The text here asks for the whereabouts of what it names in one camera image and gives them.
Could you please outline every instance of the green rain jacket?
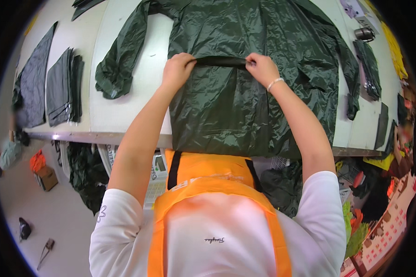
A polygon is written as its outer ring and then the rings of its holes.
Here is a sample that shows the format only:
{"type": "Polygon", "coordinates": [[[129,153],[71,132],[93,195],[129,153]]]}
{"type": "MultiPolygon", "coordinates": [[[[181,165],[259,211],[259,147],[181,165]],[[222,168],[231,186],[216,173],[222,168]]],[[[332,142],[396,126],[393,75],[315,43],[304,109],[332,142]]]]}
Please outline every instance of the green rain jacket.
{"type": "Polygon", "coordinates": [[[358,63],[331,20],[309,0],[143,0],[96,69],[96,89],[115,99],[129,92],[147,16],[174,20],[168,57],[187,52],[221,58],[194,68],[170,104],[173,148],[238,156],[300,158],[277,101],[243,67],[252,52],[270,56],[333,142],[338,59],[358,111],[358,63]]]}

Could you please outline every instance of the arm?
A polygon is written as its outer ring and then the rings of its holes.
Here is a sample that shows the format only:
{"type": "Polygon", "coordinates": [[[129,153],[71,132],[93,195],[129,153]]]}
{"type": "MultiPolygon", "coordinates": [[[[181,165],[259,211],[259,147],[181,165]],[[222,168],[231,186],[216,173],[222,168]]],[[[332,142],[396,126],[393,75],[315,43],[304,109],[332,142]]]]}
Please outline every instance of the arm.
{"type": "Polygon", "coordinates": [[[398,127],[397,126],[394,126],[393,153],[394,153],[394,158],[396,158],[396,161],[398,161],[398,165],[400,165],[401,160],[402,160],[402,155],[398,147],[398,127]]]}
{"type": "Polygon", "coordinates": [[[15,131],[15,114],[11,114],[11,118],[9,120],[9,141],[14,142],[14,131],[15,131]]]}
{"type": "Polygon", "coordinates": [[[128,192],[141,206],[166,110],[194,68],[196,62],[190,62],[193,59],[190,54],[180,53],[166,62],[161,86],[133,120],[117,151],[108,189],[128,192]]]}
{"type": "MultiPolygon", "coordinates": [[[[251,53],[246,60],[247,70],[263,86],[267,87],[280,77],[277,66],[270,57],[251,53]]],[[[319,171],[331,171],[335,174],[330,142],[316,115],[283,81],[271,86],[270,93],[282,108],[299,147],[303,164],[303,181],[319,171]]]]}

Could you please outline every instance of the embroidered logo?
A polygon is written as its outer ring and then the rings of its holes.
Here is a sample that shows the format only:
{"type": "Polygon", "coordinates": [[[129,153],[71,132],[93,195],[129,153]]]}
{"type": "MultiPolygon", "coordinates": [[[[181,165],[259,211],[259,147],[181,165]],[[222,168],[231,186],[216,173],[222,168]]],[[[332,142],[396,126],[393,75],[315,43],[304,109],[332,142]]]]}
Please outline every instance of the embroidered logo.
{"type": "Polygon", "coordinates": [[[224,238],[215,238],[215,237],[213,237],[213,238],[206,238],[205,241],[209,241],[209,244],[212,244],[213,241],[217,241],[218,243],[222,243],[222,242],[224,242],[223,239],[224,238]]]}
{"type": "Polygon", "coordinates": [[[103,205],[100,208],[100,212],[98,213],[97,223],[100,223],[101,218],[106,216],[106,214],[104,213],[105,210],[106,210],[106,205],[103,205]]]}

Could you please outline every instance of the floor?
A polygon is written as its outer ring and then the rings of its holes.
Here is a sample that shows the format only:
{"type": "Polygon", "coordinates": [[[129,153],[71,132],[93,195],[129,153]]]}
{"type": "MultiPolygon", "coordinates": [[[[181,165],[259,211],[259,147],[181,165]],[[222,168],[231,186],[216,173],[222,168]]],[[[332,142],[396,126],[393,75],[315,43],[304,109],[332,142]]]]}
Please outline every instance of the floor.
{"type": "Polygon", "coordinates": [[[48,166],[54,168],[59,183],[44,192],[23,160],[0,178],[0,202],[11,236],[33,271],[41,277],[91,276],[89,241],[97,218],[82,203],[57,164],[55,149],[47,142],[42,147],[48,166]],[[18,218],[24,218],[32,232],[19,242],[18,218]],[[55,240],[52,252],[36,270],[46,241],[55,240]]]}

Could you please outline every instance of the wrist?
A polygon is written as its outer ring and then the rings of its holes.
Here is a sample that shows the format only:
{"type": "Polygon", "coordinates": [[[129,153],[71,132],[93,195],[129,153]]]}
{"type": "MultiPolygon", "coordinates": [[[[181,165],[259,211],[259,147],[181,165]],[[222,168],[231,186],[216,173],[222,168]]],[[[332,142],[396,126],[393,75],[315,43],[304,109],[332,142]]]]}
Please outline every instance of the wrist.
{"type": "Polygon", "coordinates": [[[285,86],[287,86],[285,81],[283,81],[283,80],[277,81],[271,86],[271,88],[268,92],[271,93],[274,96],[275,94],[283,92],[285,86]]]}
{"type": "Polygon", "coordinates": [[[159,88],[157,89],[156,94],[160,94],[162,96],[167,95],[167,96],[174,97],[178,90],[179,88],[176,88],[175,86],[168,85],[168,84],[161,84],[159,88]]]}

